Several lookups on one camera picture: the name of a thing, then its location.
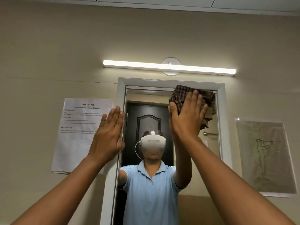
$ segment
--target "door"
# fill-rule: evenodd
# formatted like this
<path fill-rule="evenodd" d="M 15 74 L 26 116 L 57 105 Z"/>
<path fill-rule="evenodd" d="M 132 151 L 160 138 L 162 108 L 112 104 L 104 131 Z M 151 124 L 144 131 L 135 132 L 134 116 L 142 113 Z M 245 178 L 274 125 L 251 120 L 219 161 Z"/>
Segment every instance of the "door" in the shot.
<path fill-rule="evenodd" d="M 174 150 L 171 132 L 169 129 L 169 112 L 167 106 L 153 106 L 140 103 L 127 103 L 127 118 L 125 124 L 125 148 L 122 152 L 121 166 L 138 165 L 141 159 L 134 151 L 136 143 L 145 131 L 160 130 L 166 138 L 166 148 L 161 158 L 168 166 L 174 165 Z M 137 153 L 141 158 L 143 155 L 137 145 Z M 127 194 L 123 190 L 118 190 L 116 199 L 116 209 L 114 225 L 123 224 Z"/>

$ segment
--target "mirror frame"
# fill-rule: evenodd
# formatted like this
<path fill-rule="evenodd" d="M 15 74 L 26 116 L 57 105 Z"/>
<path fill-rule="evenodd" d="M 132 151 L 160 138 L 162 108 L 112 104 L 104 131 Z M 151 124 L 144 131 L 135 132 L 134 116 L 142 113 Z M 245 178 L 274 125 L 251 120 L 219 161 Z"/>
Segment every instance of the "mirror frame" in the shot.
<path fill-rule="evenodd" d="M 115 105 L 120 106 L 121 110 L 124 110 L 126 103 L 126 90 L 128 86 L 161 88 L 163 90 L 167 88 L 175 88 L 177 85 L 184 85 L 191 88 L 201 88 L 206 90 L 217 91 L 216 112 L 218 118 L 217 122 L 220 143 L 220 156 L 223 162 L 225 162 L 232 169 L 232 153 L 230 145 L 230 134 L 226 108 L 226 92 L 224 83 L 153 80 L 119 77 Z M 119 153 L 112 161 L 109 162 L 109 164 L 107 164 L 108 166 L 106 170 L 100 225 L 112 225 L 113 223 L 120 156 L 121 155 Z"/>

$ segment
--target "polo shirt collar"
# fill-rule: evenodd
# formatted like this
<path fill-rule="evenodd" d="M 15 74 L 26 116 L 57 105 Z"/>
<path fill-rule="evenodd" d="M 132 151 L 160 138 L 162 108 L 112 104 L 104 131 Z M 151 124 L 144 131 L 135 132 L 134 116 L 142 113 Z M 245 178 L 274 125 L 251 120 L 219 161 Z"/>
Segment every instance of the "polo shirt collar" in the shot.
<path fill-rule="evenodd" d="M 147 171 L 145 170 L 145 163 L 144 160 L 142 162 L 140 162 L 140 164 L 137 167 L 137 170 L 140 171 L 142 174 L 149 176 Z M 160 162 L 160 168 L 159 170 L 155 173 L 155 174 L 159 174 L 161 172 L 166 172 L 167 170 L 167 165 L 165 165 L 165 163 L 161 160 Z"/>

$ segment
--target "ceiling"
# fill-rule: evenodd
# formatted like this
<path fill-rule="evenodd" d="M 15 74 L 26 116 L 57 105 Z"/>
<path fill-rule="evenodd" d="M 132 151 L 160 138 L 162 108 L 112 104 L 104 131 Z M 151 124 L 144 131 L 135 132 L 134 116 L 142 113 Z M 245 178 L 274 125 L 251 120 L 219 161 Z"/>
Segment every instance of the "ceiling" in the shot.
<path fill-rule="evenodd" d="M 265 15 L 300 15 L 300 0 L 37 0 L 85 5 Z"/>

